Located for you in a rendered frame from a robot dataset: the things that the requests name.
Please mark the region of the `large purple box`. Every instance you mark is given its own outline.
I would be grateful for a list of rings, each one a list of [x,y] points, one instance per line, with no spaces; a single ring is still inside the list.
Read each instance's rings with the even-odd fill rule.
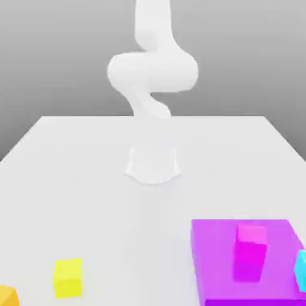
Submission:
[[[268,248],[258,282],[234,280],[239,223],[264,226]],[[294,266],[304,248],[286,219],[194,219],[191,250],[200,306],[306,306]]]

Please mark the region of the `small magenta cube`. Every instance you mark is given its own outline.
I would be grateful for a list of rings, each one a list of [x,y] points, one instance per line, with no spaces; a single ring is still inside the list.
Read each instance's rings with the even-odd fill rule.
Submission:
[[[267,248],[267,233],[264,226],[239,223],[234,244],[234,280],[260,281]]]

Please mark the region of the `small cyan cube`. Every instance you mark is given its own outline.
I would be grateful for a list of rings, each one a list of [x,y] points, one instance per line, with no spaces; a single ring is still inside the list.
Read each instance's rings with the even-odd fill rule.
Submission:
[[[296,282],[301,292],[306,292],[306,250],[299,250],[294,266]]]

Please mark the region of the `small orange cube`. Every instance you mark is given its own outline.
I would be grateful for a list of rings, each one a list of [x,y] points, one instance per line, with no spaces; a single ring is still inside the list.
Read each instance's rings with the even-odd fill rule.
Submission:
[[[20,306],[15,288],[0,285],[0,306]]]

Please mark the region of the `small yellow cube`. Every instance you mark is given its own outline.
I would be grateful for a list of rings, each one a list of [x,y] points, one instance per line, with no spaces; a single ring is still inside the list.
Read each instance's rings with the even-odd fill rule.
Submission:
[[[58,260],[53,274],[57,299],[82,296],[83,274],[81,258]]]

